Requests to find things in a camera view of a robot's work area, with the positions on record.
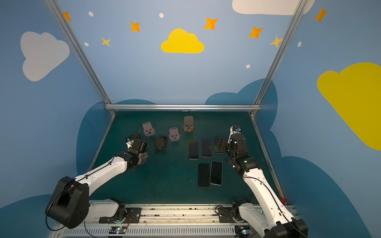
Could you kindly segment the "grey round front stand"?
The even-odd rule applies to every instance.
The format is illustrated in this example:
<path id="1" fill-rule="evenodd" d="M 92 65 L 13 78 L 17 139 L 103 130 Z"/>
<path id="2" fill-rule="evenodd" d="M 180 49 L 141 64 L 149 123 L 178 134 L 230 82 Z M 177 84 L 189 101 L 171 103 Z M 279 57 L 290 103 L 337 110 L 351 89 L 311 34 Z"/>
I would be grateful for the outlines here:
<path id="1" fill-rule="evenodd" d="M 155 134 L 155 129 L 153 128 L 151 122 L 146 122 L 142 124 L 143 133 L 145 136 L 150 137 Z"/>

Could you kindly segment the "black phone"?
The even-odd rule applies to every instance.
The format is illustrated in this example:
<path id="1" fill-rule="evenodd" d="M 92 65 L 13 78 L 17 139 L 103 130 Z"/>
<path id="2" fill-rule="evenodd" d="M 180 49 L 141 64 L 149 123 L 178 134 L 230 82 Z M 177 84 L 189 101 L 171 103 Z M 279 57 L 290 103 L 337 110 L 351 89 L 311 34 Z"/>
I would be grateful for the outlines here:
<path id="1" fill-rule="evenodd" d="M 223 177 L 223 163 L 219 161 L 211 162 L 210 169 L 210 184 L 213 185 L 222 185 L 222 177 Z"/>
<path id="2" fill-rule="evenodd" d="M 210 186 L 210 168 L 209 164 L 201 163 L 198 165 L 197 173 L 197 185 L 199 187 L 209 187 Z"/>
<path id="3" fill-rule="evenodd" d="M 215 154 L 220 154 L 220 149 L 217 148 L 217 145 L 218 145 L 220 138 L 222 138 L 222 136 L 219 136 L 219 135 L 213 136 L 213 151 Z"/>

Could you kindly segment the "purple phone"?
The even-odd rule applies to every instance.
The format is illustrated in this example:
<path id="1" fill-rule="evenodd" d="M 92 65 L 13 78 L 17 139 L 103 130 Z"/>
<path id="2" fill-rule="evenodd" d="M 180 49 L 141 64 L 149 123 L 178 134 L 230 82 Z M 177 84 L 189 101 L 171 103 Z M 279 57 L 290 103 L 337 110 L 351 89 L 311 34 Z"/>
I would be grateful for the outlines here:
<path id="1" fill-rule="evenodd" d="M 201 140 L 201 156 L 203 158 L 212 157 L 212 142 L 211 139 L 203 138 Z"/>

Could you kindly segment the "phone with light green edge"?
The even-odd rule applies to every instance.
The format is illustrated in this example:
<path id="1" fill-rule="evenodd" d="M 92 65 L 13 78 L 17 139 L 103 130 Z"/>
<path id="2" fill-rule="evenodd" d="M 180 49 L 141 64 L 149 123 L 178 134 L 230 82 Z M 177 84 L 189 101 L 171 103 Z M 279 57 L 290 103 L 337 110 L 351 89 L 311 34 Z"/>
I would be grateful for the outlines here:
<path id="1" fill-rule="evenodd" d="M 188 158 L 190 160 L 198 160 L 199 159 L 198 141 L 196 141 L 196 140 L 189 141 Z"/>

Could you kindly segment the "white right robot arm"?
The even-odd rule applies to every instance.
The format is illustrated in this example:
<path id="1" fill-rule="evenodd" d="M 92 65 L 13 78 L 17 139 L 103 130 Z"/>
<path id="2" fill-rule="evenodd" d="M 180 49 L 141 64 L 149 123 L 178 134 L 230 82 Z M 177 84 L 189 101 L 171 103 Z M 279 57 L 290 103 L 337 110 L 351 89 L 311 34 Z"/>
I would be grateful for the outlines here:
<path id="1" fill-rule="evenodd" d="M 240 133 L 233 133 L 228 139 L 219 138 L 216 150 L 229 156 L 229 162 L 235 171 L 253 192 L 262 208 L 262 212 L 247 199 L 233 202 L 233 218 L 246 221 L 262 238 L 306 238 L 306 223 L 297 220 L 283 205 L 267 182 L 259 163 L 250 157 L 247 141 Z"/>

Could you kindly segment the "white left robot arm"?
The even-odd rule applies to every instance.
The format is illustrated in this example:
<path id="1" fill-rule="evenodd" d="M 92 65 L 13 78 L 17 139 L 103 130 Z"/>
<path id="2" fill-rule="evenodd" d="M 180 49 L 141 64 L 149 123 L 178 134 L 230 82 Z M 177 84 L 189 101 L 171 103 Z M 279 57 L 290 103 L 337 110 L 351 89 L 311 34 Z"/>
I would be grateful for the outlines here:
<path id="1" fill-rule="evenodd" d="M 112 218 L 114 223 L 123 223 L 127 217 L 123 202 L 115 199 L 91 200 L 90 196 L 112 178 L 145 163 L 148 142 L 137 133 L 127 137 L 126 141 L 127 150 L 103 165 L 74 178 L 60 179 L 46 207 L 45 218 L 51 218 L 69 229 L 95 218 Z"/>

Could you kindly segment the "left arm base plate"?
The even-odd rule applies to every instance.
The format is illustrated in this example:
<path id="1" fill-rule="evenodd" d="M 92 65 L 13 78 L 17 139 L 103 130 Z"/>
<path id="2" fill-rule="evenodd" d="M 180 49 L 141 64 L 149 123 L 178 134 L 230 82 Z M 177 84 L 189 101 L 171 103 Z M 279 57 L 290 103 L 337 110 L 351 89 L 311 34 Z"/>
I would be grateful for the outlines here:
<path id="1" fill-rule="evenodd" d="M 124 207 L 119 208 L 111 217 L 101 217 L 100 224 L 136 224 L 140 221 L 141 208 Z"/>

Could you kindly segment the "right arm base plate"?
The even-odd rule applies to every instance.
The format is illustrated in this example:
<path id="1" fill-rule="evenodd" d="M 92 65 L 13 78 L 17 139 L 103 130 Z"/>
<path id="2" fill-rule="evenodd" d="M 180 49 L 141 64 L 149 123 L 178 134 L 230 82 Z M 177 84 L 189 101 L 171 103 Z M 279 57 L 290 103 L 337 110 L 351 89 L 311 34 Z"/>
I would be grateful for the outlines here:
<path id="1" fill-rule="evenodd" d="M 215 213 L 218 216 L 219 223 L 245 223 L 246 221 L 237 214 L 232 207 L 217 206 Z"/>

